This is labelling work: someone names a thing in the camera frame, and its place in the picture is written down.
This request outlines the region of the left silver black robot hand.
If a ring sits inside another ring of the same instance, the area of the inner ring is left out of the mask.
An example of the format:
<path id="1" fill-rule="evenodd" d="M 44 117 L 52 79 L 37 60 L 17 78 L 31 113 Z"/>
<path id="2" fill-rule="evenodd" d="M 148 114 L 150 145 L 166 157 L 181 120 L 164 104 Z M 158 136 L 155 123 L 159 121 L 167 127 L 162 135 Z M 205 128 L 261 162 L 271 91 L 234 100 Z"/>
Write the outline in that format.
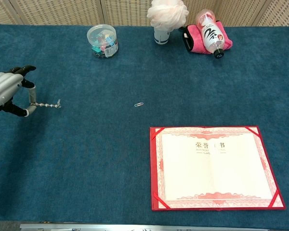
<path id="1" fill-rule="evenodd" d="M 33 82 L 25 79 L 28 72 L 35 70 L 36 67 L 26 65 L 24 67 L 14 67 L 7 72 L 0 72 L 0 111 L 5 111 L 20 117 L 28 117 L 36 110 L 36 86 Z M 21 88 L 28 89 L 29 103 L 28 108 L 20 108 L 13 104 L 13 97 Z"/>

